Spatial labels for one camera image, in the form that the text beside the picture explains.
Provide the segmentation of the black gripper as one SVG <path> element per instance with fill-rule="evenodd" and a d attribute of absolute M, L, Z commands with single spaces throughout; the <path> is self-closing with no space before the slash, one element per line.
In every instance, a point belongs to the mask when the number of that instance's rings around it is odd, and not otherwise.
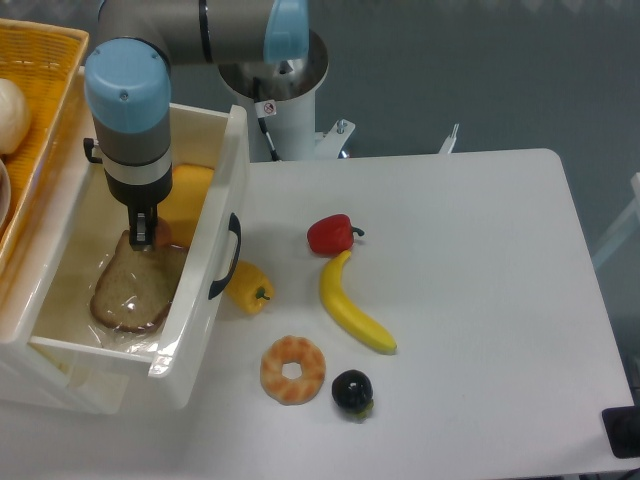
<path fill-rule="evenodd" d="M 105 173 L 107 185 L 114 198 L 127 207 L 129 220 L 129 244 L 135 251 L 149 251 L 158 240 L 157 206 L 170 193 L 172 173 L 149 184 L 131 185 Z"/>

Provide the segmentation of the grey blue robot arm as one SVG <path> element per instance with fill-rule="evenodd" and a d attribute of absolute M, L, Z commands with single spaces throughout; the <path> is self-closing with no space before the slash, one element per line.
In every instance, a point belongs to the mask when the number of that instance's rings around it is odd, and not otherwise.
<path fill-rule="evenodd" d="M 301 59 L 309 37 L 305 1 L 102 2 L 84 92 L 133 249 L 154 244 L 157 206 L 172 188 L 172 67 Z"/>

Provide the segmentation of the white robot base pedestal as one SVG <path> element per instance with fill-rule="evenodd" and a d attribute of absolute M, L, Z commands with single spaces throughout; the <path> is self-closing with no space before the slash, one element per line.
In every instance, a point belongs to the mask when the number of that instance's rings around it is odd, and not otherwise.
<path fill-rule="evenodd" d="M 348 156 L 346 144 L 354 123 L 341 118 L 326 132 L 316 129 L 316 93 L 328 69 L 328 50 L 314 31 L 309 32 L 309 50 L 303 58 L 218 67 L 235 103 L 246 110 L 252 162 Z"/>

